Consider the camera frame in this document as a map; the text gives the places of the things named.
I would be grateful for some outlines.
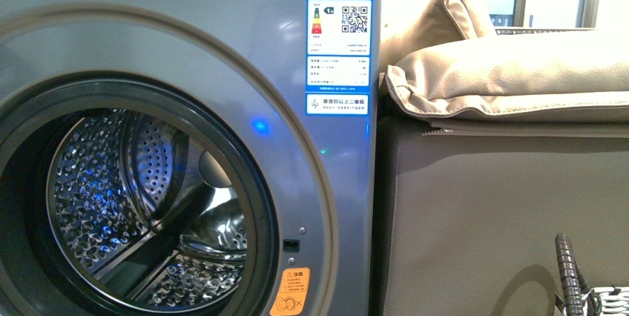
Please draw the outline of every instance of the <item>pillow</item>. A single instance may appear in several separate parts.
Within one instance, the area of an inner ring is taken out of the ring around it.
[[[411,28],[381,43],[380,72],[416,50],[483,36],[496,36],[483,0],[430,0]]]
[[[386,83],[418,118],[629,122],[629,36],[615,31],[499,36],[428,47]]]

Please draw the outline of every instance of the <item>energy label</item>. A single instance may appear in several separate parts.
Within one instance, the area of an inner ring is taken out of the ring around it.
[[[306,113],[369,114],[373,0],[307,0],[306,7]]]

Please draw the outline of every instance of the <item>blue light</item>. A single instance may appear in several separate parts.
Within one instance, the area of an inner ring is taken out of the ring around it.
[[[251,123],[254,130],[261,136],[268,136],[271,133],[269,124],[264,119],[254,119]]]

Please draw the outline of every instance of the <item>washing machine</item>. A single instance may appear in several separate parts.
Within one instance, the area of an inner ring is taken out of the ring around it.
[[[0,314],[366,315],[380,0],[0,0]]]

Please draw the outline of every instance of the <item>orange warning sticker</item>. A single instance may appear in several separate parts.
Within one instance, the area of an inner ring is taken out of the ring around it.
[[[303,311],[310,282],[309,268],[290,268],[282,273],[280,290],[271,307],[271,316],[295,316]]]

